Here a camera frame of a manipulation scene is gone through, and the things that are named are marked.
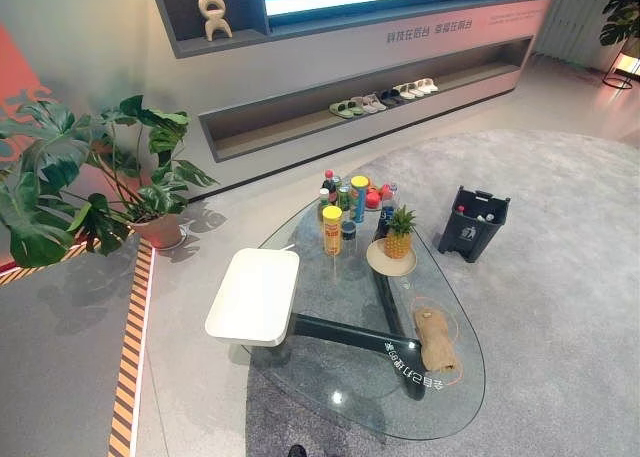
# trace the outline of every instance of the glass tabletop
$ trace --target glass tabletop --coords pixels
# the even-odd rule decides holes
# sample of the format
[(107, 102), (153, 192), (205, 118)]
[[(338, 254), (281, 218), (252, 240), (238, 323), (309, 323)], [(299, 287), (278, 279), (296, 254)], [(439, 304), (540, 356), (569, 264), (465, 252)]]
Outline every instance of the glass tabletop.
[[(485, 372), (480, 345), (419, 234), (413, 235), (417, 266), (410, 274), (387, 278), (368, 265), (366, 251), (378, 217), (379, 212), (366, 212), (364, 222), (357, 224), (355, 246), (331, 257), (324, 252), (317, 204), (312, 203), (262, 245), (282, 249), (293, 244), (291, 250), (300, 256), (300, 268), (284, 342), (274, 348), (247, 350), (263, 375), (303, 396), (303, 402), (398, 438), (445, 437), (469, 424), (482, 404)], [(388, 310), (389, 302), (385, 304), (381, 296), (381, 284), (392, 295), (387, 297), (397, 309), (404, 344), (392, 340), (398, 329), (387, 318), (385, 305)], [(409, 353), (416, 343), (420, 345), (412, 314), (422, 307), (438, 309), (446, 316), (458, 361), (456, 370), (424, 371), (419, 348), (418, 363), (398, 358), (403, 345), (408, 345)], [(296, 328), (306, 326), (307, 320), (330, 321), (337, 326), (323, 325), (324, 338), (296, 335), (301, 333)], [(368, 349), (331, 341), (332, 332), (340, 333), (343, 327), (356, 336), (363, 334), (363, 339), (370, 336), (362, 329), (378, 337)]]

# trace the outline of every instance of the orange striped floor strip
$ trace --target orange striped floor strip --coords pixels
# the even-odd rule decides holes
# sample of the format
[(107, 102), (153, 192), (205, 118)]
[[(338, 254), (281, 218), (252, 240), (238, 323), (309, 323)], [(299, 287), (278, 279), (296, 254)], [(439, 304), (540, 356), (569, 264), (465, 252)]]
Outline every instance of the orange striped floor strip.
[(118, 383), (115, 389), (108, 457), (133, 457), (136, 449), (138, 410), (147, 330), (148, 302), (154, 253), (151, 244), (140, 239), (124, 328)]
[[(67, 252), (65, 256), (62, 259), (60, 259), (60, 262), (62, 262), (63, 260), (69, 260), (70, 258), (75, 257), (76, 255), (83, 254), (84, 252), (86, 252), (86, 248), (85, 248), (85, 243), (83, 242), (82, 244), (78, 244), (71, 247), (71, 249), (69, 249), (69, 252)], [(31, 275), (34, 272), (38, 272), (39, 270), (46, 269), (47, 267), (30, 267), (30, 268), (14, 267), (13, 269), (9, 269), (6, 272), (3, 272), (2, 274), (0, 274), (0, 287), (10, 282), (14, 282), (18, 279), (22, 279), (23, 277), (27, 277), (28, 275)]]

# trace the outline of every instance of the monstera plant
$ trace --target monstera plant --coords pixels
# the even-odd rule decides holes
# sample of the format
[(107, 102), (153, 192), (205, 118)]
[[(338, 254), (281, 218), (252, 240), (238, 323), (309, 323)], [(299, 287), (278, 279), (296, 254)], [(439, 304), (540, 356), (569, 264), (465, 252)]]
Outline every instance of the monstera plant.
[[(189, 124), (187, 114), (142, 108), (141, 95), (98, 117), (76, 118), (66, 106), (44, 101), (25, 104), (18, 113), (31, 119), (0, 121), (0, 139), (25, 135), (33, 142), (18, 161), (0, 169), (0, 222), (11, 234), (11, 254), (22, 267), (58, 262), (78, 241), (86, 241), (90, 252), (107, 255), (122, 245), (132, 227), (145, 235), (146, 227), (153, 230), (155, 222), (167, 217), (173, 217), (173, 236), (158, 241), (173, 244), (176, 232), (180, 236), (174, 216), (187, 205), (180, 192), (188, 183), (216, 183), (189, 161), (176, 158)], [(131, 142), (116, 138), (123, 126), (137, 126)], [(154, 168), (146, 174), (141, 165), (145, 139), (155, 157)], [(116, 197), (73, 193), (69, 186), (83, 165), (99, 169)]]
[(602, 11), (607, 23), (602, 27), (600, 43), (613, 45), (627, 41), (625, 54), (638, 58), (640, 54), (640, 0), (610, 0)]

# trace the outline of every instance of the black trash bin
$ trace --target black trash bin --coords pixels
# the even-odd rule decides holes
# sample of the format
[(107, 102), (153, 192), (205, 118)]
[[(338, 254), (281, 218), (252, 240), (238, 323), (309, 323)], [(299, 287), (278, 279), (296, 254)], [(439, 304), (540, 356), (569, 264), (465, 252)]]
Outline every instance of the black trash bin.
[[(460, 186), (438, 251), (457, 251), (467, 262), (475, 262), (507, 219), (510, 200), (496, 199), (481, 190), (469, 192)], [(458, 211), (459, 206), (464, 206), (463, 212)]]

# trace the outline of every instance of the person's shoe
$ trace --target person's shoe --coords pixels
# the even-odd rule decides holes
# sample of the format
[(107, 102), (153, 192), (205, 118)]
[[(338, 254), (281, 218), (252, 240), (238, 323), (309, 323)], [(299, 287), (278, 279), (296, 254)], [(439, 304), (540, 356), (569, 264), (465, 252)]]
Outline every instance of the person's shoe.
[(287, 457), (307, 457), (307, 451), (301, 445), (296, 444), (289, 449)]

